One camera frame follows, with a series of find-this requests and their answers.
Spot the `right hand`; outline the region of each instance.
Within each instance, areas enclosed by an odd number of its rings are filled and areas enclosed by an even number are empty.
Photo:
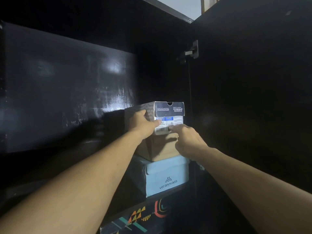
[[[201,151],[209,148],[205,141],[192,127],[180,124],[171,126],[169,129],[179,135],[175,147],[184,157],[192,160],[198,160],[198,156],[201,154]]]

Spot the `cabinet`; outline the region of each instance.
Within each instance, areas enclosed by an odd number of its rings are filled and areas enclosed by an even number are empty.
[[[311,0],[220,0],[193,23],[144,0],[9,2],[0,143],[17,172],[7,185],[29,171],[50,178],[121,135],[123,108],[158,100],[184,101],[210,146],[311,192]],[[199,57],[181,65],[196,40]],[[77,144],[81,154],[63,151]],[[53,169],[39,168],[49,159]],[[235,226],[238,210],[206,176],[197,202],[214,208],[198,215]]]

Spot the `cardboard box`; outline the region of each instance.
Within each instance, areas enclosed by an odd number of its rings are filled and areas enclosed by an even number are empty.
[[[149,161],[159,161],[179,155],[175,148],[178,134],[151,135],[144,139],[135,153]]]
[[[149,197],[187,182],[189,162],[181,155],[157,162],[134,155],[126,174]]]
[[[126,108],[124,110],[125,129],[129,129],[129,119],[140,110],[146,110],[145,118],[148,121],[162,120],[162,124],[155,128],[153,135],[169,134],[168,126],[183,124],[183,102],[150,102]]]

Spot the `cabinet door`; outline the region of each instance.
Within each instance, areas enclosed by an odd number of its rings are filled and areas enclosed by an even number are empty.
[[[193,127],[311,192],[311,0],[220,0],[191,23]]]

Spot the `black wooden panel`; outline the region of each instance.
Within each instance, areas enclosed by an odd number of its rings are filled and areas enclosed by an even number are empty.
[[[13,24],[4,33],[8,152],[134,105],[135,55]]]
[[[194,128],[210,146],[310,192],[311,8],[311,0],[220,0],[191,23],[189,39],[199,45]],[[224,193],[203,191],[203,202],[211,195]],[[225,200],[207,214],[220,220],[216,233],[247,225]]]

